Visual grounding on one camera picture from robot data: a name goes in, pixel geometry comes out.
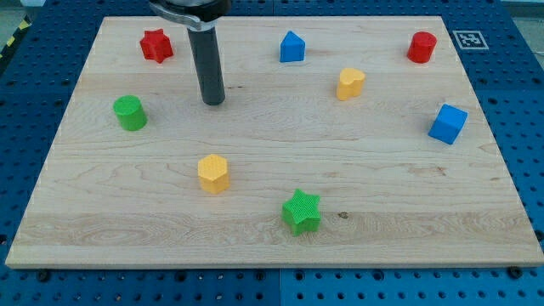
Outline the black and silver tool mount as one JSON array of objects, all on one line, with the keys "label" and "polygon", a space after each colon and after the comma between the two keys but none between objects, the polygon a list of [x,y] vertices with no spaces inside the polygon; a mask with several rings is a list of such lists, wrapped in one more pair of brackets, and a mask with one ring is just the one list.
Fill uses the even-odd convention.
[{"label": "black and silver tool mount", "polygon": [[150,0],[150,9],[191,31],[208,31],[232,8],[231,0]]}]

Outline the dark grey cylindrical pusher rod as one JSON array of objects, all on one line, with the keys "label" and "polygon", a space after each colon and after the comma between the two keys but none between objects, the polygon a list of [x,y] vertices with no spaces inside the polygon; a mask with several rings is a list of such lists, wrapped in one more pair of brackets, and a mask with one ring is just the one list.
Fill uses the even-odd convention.
[{"label": "dark grey cylindrical pusher rod", "polygon": [[215,28],[206,31],[188,30],[195,70],[206,105],[220,105],[224,102],[224,80]]}]

